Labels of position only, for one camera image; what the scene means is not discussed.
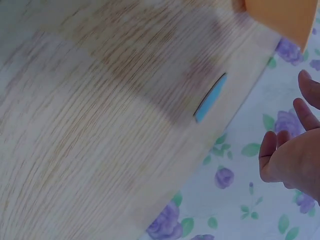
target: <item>purple rose print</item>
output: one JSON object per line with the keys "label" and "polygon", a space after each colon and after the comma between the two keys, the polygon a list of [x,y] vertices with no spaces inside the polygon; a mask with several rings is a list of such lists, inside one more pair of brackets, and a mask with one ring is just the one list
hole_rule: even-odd
{"label": "purple rose print", "polygon": [[301,54],[300,49],[284,37],[280,40],[275,51],[283,60],[293,66],[297,66],[304,61],[304,56]]}
{"label": "purple rose print", "polygon": [[313,69],[320,71],[320,60],[312,60],[310,62],[310,67],[312,67]]}
{"label": "purple rose print", "polygon": [[274,131],[279,133],[280,131],[288,131],[292,138],[301,134],[302,125],[295,113],[295,110],[291,109],[288,112],[279,111],[277,120],[274,124]]}
{"label": "purple rose print", "polygon": [[300,206],[300,213],[306,214],[315,206],[315,200],[308,196],[307,194],[303,193],[299,195],[296,199],[296,204]]}
{"label": "purple rose print", "polygon": [[153,240],[176,240],[182,236],[182,226],[178,222],[179,208],[171,201],[151,223],[146,232]]}
{"label": "purple rose print", "polygon": [[190,240],[215,240],[215,237],[210,234],[204,234],[204,235],[196,235]]}
{"label": "purple rose print", "polygon": [[218,169],[214,176],[215,185],[219,189],[225,189],[234,182],[235,174],[228,168]]}

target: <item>hand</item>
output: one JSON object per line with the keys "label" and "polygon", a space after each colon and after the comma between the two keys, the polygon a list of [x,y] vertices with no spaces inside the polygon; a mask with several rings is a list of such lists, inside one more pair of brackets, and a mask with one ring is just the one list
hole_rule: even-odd
{"label": "hand", "polygon": [[[305,70],[299,73],[298,82],[305,100],[320,110],[320,83]],[[306,132],[293,139],[287,131],[267,132],[259,153],[260,176],[264,182],[282,182],[319,202],[320,122],[302,99],[295,99],[293,106]]]}

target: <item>light wood grain surface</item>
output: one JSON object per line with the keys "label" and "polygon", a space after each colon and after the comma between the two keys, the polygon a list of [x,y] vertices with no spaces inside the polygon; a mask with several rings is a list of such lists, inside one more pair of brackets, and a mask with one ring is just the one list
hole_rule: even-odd
{"label": "light wood grain surface", "polygon": [[[0,239],[136,240],[279,36],[240,2],[0,1]],[[201,124],[193,114],[224,72]]]}

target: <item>finger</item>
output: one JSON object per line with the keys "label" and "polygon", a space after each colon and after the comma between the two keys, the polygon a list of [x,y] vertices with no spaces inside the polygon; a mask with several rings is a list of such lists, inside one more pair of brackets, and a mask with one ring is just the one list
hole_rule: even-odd
{"label": "finger", "polygon": [[291,185],[291,184],[289,184],[289,183],[283,183],[283,185],[284,185],[284,187],[286,188],[286,189],[294,189],[294,187]]}
{"label": "finger", "polygon": [[320,84],[313,81],[306,70],[302,70],[298,75],[300,91],[305,100],[313,107],[320,110]]}
{"label": "finger", "polygon": [[281,147],[281,145],[285,144],[290,140],[290,133],[288,131],[281,131],[276,135],[277,139],[277,148]]}
{"label": "finger", "polygon": [[260,177],[264,182],[273,182],[273,178],[269,173],[268,163],[272,154],[277,149],[277,136],[274,132],[268,131],[263,138],[259,152],[259,168]]}
{"label": "finger", "polygon": [[320,121],[311,112],[308,105],[301,98],[293,101],[295,112],[306,131],[320,128]]}

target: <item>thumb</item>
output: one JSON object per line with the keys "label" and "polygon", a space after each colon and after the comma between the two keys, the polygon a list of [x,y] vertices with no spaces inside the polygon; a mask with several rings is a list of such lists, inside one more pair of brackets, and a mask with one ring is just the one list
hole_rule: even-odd
{"label": "thumb", "polygon": [[302,70],[298,75],[300,91],[305,100],[313,107],[320,110],[320,83],[312,80],[306,70]]}

